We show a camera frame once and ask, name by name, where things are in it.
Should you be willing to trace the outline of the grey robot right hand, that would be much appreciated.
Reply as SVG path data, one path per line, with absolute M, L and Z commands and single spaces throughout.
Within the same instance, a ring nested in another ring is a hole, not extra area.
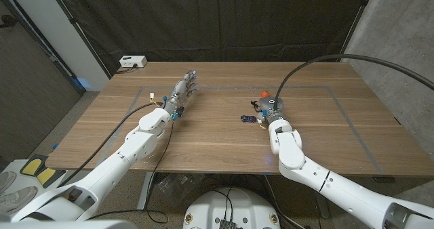
M 272 123 L 273 121 L 286 120 L 283 113 L 284 104 L 281 98 L 275 100 L 275 97 L 265 97 L 258 101 L 259 112 L 257 118 L 261 123 Z

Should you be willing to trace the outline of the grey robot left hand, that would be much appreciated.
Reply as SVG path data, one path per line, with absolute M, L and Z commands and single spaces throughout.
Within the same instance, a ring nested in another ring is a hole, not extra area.
M 183 108 L 187 103 L 188 98 L 192 96 L 197 89 L 195 88 L 197 82 L 197 75 L 195 70 L 188 71 L 177 84 L 175 84 L 174 89 L 167 101 L 163 109 L 172 114 L 179 108 Z

